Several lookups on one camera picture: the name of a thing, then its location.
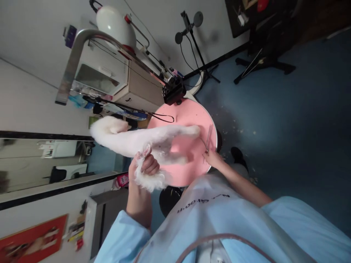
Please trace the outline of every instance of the hand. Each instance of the hand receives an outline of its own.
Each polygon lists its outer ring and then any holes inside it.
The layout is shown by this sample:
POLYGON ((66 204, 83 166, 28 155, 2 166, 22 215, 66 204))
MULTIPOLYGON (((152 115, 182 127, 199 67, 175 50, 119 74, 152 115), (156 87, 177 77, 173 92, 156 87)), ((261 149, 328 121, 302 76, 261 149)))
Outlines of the hand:
MULTIPOLYGON (((136 161, 140 159, 140 152, 137 152, 137 154, 134 156, 134 159, 131 162, 131 165, 129 166, 129 177, 130 177, 130 182, 134 181, 135 178, 135 170, 136 170, 136 161)), ((141 166, 141 171, 146 173, 147 175, 154 175, 160 170, 160 165, 158 164, 157 160, 154 158, 154 156, 150 153, 146 156, 143 165, 141 166)))
POLYGON ((216 169, 225 164, 224 160, 222 159, 222 156, 220 156, 219 153, 214 152, 212 150, 210 150, 210 152, 206 151, 204 154, 202 154, 202 156, 204 156, 206 162, 209 165, 213 166, 216 169))

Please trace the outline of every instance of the mirror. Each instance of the mirror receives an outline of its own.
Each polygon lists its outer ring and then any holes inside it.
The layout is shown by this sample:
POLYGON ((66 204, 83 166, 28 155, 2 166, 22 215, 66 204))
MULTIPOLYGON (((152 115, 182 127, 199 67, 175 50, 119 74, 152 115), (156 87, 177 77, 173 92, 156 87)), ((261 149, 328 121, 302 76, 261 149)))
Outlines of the mirror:
POLYGON ((128 158, 91 141, 0 138, 0 193, 128 170, 128 158))

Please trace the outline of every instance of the red poster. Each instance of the red poster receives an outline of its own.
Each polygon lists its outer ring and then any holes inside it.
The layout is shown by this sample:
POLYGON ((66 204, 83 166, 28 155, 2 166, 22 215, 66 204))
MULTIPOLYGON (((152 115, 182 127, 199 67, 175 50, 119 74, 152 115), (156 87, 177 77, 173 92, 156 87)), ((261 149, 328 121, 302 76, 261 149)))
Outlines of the red poster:
POLYGON ((67 214, 0 240, 0 263, 37 263, 60 250, 67 214))

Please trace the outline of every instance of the dog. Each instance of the dog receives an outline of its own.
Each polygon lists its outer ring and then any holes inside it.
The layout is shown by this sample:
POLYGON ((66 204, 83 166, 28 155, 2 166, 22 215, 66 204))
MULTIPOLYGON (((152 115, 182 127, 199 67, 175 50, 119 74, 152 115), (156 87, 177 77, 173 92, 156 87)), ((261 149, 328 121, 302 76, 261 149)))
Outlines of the dog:
POLYGON ((186 135, 197 138, 200 127, 167 125, 152 129, 128 131, 128 123, 112 116, 106 116, 94 122, 90 134, 95 141, 110 150, 126 157, 133 158, 138 152, 135 181, 149 192, 154 189, 164 189, 169 182, 166 171, 160 170, 153 176, 141 172, 141 166, 147 155, 152 150, 152 155, 160 165, 186 164, 188 158, 180 153, 171 152, 172 141, 176 136, 186 135))

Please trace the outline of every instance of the dog paw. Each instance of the dog paw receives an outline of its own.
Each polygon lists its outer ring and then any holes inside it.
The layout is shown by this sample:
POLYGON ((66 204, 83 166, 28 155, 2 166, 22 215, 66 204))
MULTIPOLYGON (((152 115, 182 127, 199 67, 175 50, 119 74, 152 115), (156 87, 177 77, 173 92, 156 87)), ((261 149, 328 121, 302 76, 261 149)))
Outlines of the dog paw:
POLYGON ((177 161, 178 161, 178 164, 185 165, 188 163, 188 158, 185 156, 182 156, 182 157, 179 157, 177 161))
POLYGON ((195 138, 199 137, 200 136, 200 127, 197 126, 197 125, 193 125, 193 126, 190 126, 189 127, 189 135, 190 136, 193 136, 195 138))

